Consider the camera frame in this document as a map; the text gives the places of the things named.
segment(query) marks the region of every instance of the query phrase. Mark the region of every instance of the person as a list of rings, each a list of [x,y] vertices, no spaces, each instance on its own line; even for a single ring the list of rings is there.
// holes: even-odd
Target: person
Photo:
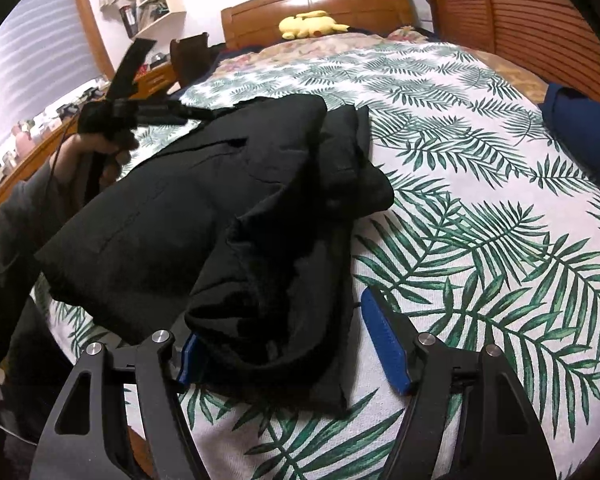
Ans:
[[[26,442],[39,439],[71,370],[30,296],[40,276],[36,251],[80,208],[75,197],[84,195],[77,189],[84,185],[77,174],[82,158],[108,155],[100,177],[104,190],[137,147],[131,132],[113,141],[99,134],[71,136],[28,181],[16,184],[0,207],[0,363],[8,355],[0,402],[8,404],[8,431],[15,434],[0,432],[0,478],[29,477],[35,448]]]

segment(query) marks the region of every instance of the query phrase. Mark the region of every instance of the person's arm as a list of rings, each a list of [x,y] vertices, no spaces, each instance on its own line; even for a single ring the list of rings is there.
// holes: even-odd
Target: person's arm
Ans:
[[[135,139],[127,139],[126,144],[125,148],[137,146]],[[59,152],[52,179],[53,157],[29,181],[16,184],[0,206],[0,362],[40,274],[34,255],[73,213],[71,184],[80,158],[88,152],[113,154],[119,150],[117,144],[102,136],[73,136]],[[128,152],[119,153],[116,159],[112,158],[104,170],[103,187],[117,179],[120,164],[128,161]]]

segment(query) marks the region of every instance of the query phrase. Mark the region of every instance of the window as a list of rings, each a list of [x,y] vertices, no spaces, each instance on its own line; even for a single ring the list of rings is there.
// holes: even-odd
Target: window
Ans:
[[[80,0],[21,0],[0,26],[0,145],[18,121],[33,118],[108,72],[94,55],[79,4]]]

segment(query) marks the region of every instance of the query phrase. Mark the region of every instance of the black pants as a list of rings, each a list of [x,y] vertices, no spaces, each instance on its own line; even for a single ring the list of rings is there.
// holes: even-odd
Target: black pants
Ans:
[[[0,389],[0,426],[38,442],[71,369],[43,314],[33,300],[27,300],[11,337],[8,370]],[[0,430],[0,480],[27,480],[35,449]]]

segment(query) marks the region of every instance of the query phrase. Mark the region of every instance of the wooden window frame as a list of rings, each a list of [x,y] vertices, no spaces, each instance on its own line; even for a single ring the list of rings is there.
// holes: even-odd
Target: wooden window frame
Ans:
[[[82,28],[87,36],[87,42],[89,43],[96,66],[111,81],[116,72],[113,69],[109,54],[102,41],[98,24],[91,9],[91,3],[89,0],[75,0],[75,5],[78,7]]]

